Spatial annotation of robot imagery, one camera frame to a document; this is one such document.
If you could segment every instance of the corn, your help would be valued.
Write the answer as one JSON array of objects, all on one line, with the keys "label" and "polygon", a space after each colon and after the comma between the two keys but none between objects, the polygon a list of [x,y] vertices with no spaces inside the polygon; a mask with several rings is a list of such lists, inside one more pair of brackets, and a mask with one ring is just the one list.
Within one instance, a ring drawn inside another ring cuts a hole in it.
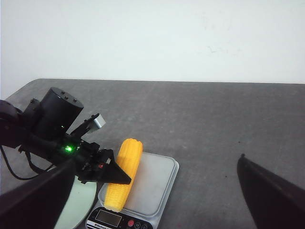
[{"label": "corn", "polygon": [[132,138],[123,142],[116,162],[132,180],[128,185],[108,184],[104,202],[106,209],[120,212],[124,207],[138,169],[142,151],[142,142]]}]

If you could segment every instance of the gray table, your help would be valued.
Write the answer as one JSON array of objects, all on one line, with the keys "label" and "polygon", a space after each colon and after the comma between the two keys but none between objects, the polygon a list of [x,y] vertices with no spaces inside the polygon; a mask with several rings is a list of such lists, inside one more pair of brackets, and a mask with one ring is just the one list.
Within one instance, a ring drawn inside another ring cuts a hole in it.
[{"label": "gray table", "polygon": [[[305,188],[305,85],[39,79],[7,100],[23,110],[51,86],[85,106],[70,130],[102,113],[107,124],[86,140],[118,152],[133,137],[179,162],[159,229],[254,229],[236,173],[242,153]],[[7,152],[18,174],[33,175],[24,155]],[[1,162],[2,192],[20,184]]]}]

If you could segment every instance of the white scale platform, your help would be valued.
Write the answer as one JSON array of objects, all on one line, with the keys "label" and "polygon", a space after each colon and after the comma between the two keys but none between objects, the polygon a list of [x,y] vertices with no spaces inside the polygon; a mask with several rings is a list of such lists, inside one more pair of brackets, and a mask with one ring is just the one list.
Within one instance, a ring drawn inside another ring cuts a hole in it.
[{"label": "white scale platform", "polygon": [[[129,219],[134,220],[135,225],[128,227],[120,224],[120,226],[115,227],[97,220],[93,222],[93,216],[90,214],[86,220],[87,228],[146,229],[145,227],[142,228],[142,226],[138,227],[139,224],[136,224],[137,219],[141,219],[149,222],[152,228],[156,229],[178,169],[179,164],[172,157],[143,152],[127,202],[120,212],[127,215]],[[97,208],[103,207],[106,189],[107,185],[101,188],[98,194],[99,201],[92,212],[97,211]]]}]

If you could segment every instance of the black object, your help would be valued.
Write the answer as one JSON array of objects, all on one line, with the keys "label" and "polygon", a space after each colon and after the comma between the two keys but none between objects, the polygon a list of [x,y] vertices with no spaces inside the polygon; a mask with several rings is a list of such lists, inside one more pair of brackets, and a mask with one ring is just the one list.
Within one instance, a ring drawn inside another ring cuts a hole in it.
[{"label": "black object", "polygon": [[113,229],[153,229],[152,225],[147,221],[125,215],[121,212],[113,212],[104,207],[98,207],[92,211],[86,221],[86,226],[91,229],[104,228],[105,226]]},{"label": "black object", "polygon": [[54,228],[69,197],[74,174],[74,162],[69,160],[1,195],[0,228]]},{"label": "black object", "polygon": [[82,183],[129,184],[131,179],[116,164],[112,150],[99,150],[97,143],[81,138],[93,129],[99,114],[92,115],[71,134],[66,133],[82,109],[83,105],[76,98],[54,87],[41,102],[31,99],[24,112],[0,100],[0,145],[20,146],[19,151],[26,152],[30,167],[37,173],[44,171],[31,162],[29,152],[55,166],[72,158]]},{"label": "black object", "polygon": [[305,228],[305,190],[241,156],[237,174],[258,229]]}]

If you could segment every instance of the black cylindrical motor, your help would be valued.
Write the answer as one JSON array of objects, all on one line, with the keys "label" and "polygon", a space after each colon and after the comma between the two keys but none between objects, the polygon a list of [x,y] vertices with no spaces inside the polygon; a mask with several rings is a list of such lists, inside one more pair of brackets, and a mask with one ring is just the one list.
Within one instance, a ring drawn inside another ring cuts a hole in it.
[{"label": "black cylindrical motor", "polygon": [[40,103],[42,116],[33,132],[45,139],[62,137],[83,109],[83,105],[69,93],[52,87]]}]

